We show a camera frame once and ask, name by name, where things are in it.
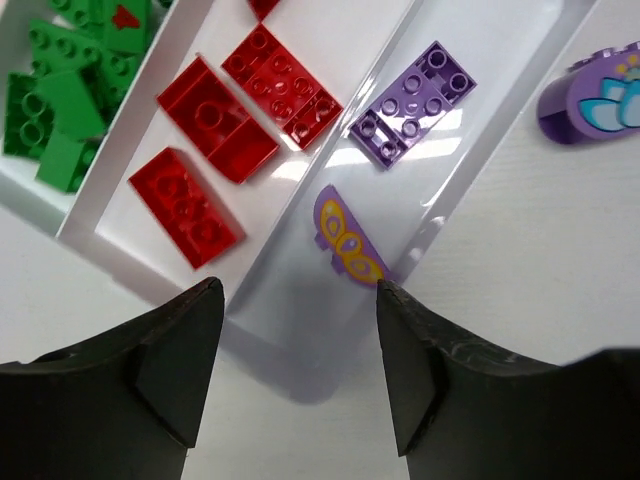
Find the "green 2x4 lego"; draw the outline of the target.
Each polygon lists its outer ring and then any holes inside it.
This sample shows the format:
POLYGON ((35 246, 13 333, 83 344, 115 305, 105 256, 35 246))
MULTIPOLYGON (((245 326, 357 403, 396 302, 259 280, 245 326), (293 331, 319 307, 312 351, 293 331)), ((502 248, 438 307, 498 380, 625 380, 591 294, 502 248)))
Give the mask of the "green 2x4 lego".
POLYGON ((91 66, 107 86, 126 89, 141 64, 139 55, 114 52, 99 40, 42 19, 29 21, 28 38, 36 76, 91 66))

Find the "purple round flower lego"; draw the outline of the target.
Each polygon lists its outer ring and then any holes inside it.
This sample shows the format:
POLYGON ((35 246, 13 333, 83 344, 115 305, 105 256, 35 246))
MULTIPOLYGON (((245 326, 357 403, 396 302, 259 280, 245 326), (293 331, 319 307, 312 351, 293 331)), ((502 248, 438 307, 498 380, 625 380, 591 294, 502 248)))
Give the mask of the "purple round flower lego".
POLYGON ((606 48, 571 65, 537 103, 538 126, 551 141, 582 145, 639 131, 639 44, 606 48))

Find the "red sloped lego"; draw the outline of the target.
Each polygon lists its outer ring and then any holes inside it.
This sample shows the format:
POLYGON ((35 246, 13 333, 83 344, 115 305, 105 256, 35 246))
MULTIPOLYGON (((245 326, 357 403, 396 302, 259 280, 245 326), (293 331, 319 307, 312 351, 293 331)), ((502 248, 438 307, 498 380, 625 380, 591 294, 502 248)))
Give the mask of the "red sloped lego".
POLYGON ((263 21, 279 4, 279 0, 248 0, 251 11, 258 21, 263 21))

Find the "green lego with triangle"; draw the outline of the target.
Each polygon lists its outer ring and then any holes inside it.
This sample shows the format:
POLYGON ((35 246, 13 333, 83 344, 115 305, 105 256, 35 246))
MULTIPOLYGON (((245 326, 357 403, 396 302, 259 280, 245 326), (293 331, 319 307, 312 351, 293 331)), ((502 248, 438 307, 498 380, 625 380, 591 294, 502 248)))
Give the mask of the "green lego with triangle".
POLYGON ((141 54, 149 45, 151 2, 106 0, 103 2, 106 46, 126 54, 141 54))

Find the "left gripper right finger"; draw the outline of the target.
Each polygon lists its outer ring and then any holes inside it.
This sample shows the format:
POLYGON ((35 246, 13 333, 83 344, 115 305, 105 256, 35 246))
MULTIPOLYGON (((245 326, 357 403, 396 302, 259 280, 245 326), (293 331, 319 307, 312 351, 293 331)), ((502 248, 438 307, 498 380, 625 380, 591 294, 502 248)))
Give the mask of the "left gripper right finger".
POLYGON ((398 453, 413 479, 635 479, 639 352, 557 366, 502 348, 390 281, 376 317, 398 453))

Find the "purple lego brick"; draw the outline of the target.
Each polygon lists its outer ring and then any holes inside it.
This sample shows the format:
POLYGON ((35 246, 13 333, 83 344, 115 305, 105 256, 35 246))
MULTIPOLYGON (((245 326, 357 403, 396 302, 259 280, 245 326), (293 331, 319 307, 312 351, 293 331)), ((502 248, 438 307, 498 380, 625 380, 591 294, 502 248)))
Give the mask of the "purple lego brick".
POLYGON ((375 288, 391 271, 333 184, 319 193, 313 207, 315 242, 331 252, 331 266, 354 283, 375 288))
POLYGON ((349 137, 370 160, 388 170, 476 86, 435 41, 360 114, 349 137))

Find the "green bush lego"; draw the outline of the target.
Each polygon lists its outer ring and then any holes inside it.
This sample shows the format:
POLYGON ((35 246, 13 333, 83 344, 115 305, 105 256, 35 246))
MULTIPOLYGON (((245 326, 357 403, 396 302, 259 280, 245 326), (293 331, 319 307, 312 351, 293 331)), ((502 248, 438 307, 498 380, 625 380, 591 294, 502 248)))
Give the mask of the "green bush lego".
POLYGON ((37 80, 38 93, 54 111, 54 127, 73 140, 98 138, 107 131, 97 83, 90 66, 55 71, 37 80))

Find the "red small lego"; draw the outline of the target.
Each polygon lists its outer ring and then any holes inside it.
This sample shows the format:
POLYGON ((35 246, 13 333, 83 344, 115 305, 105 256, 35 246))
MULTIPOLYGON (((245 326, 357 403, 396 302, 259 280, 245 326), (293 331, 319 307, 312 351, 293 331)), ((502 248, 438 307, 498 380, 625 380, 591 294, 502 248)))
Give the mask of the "red small lego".
POLYGON ((200 55, 156 101, 207 162, 233 183, 245 182, 279 150, 200 55))

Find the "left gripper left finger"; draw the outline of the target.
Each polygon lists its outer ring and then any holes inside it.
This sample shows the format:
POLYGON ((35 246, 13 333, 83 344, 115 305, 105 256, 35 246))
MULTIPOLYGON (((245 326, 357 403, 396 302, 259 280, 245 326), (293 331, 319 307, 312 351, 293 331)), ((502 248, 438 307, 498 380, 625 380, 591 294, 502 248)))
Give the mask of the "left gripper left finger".
POLYGON ((92 338, 3 364, 2 477, 180 478, 223 320, 223 286, 209 277, 92 338))

